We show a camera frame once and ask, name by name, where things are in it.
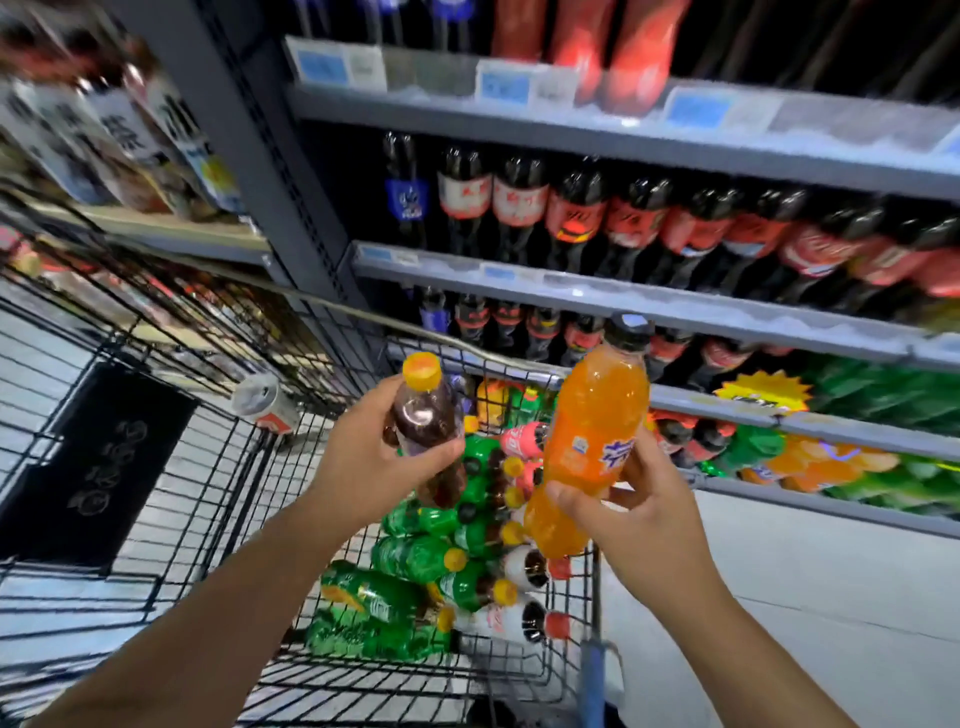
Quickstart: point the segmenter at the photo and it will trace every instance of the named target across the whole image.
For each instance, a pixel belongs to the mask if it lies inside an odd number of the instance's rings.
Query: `blue label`
[[[429,187],[423,180],[387,180],[387,207],[400,221],[426,217]]]
[[[678,92],[673,97],[667,122],[678,127],[716,129],[733,101],[693,92]]]

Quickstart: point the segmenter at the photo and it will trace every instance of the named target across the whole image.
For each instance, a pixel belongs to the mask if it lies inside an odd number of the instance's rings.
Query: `store shelf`
[[[960,345],[955,349],[937,346],[926,342],[920,329],[897,324],[376,243],[355,243],[354,247],[353,271],[366,278],[433,285],[599,316],[634,311],[662,326],[880,362],[903,361],[923,343],[925,365],[960,366]]]

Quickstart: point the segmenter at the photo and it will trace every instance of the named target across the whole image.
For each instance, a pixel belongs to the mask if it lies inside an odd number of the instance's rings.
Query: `green bottle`
[[[466,566],[467,552],[439,536],[388,536],[373,545],[370,563],[391,576],[429,584]]]

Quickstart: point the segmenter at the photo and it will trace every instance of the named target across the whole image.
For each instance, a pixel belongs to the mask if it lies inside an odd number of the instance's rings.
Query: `bottle cap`
[[[417,392],[429,392],[440,386],[443,373],[440,359],[430,352],[410,354],[403,360],[403,380],[407,386]]]
[[[569,640],[570,615],[562,612],[547,612],[543,620],[543,631],[551,640]]]
[[[547,559],[546,571],[557,581],[566,581],[573,573],[573,565],[570,563],[570,557],[565,556],[562,559]]]
[[[506,546],[519,546],[527,543],[527,535],[523,532],[523,526],[516,521],[507,521],[500,528],[500,541]]]
[[[501,607],[512,607],[516,604],[516,584],[507,579],[497,579],[493,584],[493,601]]]
[[[520,458],[511,455],[503,461],[503,474],[509,477],[520,477],[523,475],[523,461]]]
[[[444,567],[447,571],[463,571],[467,565],[467,552],[462,548],[448,548],[444,554]]]

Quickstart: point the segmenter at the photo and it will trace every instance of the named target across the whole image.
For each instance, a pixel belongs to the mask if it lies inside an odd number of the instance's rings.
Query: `shopping cart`
[[[249,271],[156,255],[79,213],[69,223],[39,214],[32,199],[56,203],[0,183],[0,224],[9,228],[0,278],[0,523],[12,509],[21,522],[0,533],[0,723],[41,711],[292,502],[336,418],[397,372],[408,352],[436,352],[446,372],[477,380],[555,390],[563,379],[563,369],[488,354]],[[298,404],[294,433],[259,429],[230,410],[237,382],[261,372]],[[136,396],[111,394],[127,394],[123,387]],[[150,406],[158,399],[162,407]],[[509,421],[508,401],[482,404],[488,431]],[[162,437],[151,440],[148,428]],[[71,443],[86,437],[89,446],[90,431],[105,439],[86,448],[99,460],[78,465]],[[141,471],[123,499],[131,468]],[[97,519],[93,538],[85,524]],[[67,526],[57,527],[60,520]],[[337,558],[366,566],[378,530],[356,534]],[[552,582],[540,598],[595,638],[598,587],[598,556],[589,551],[573,559],[569,581]],[[320,602],[315,588],[240,723],[453,724],[474,701],[494,699],[520,718],[574,715],[584,677],[578,643],[521,649],[464,637],[457,654],[417,663],[318,658],[303,637]]]

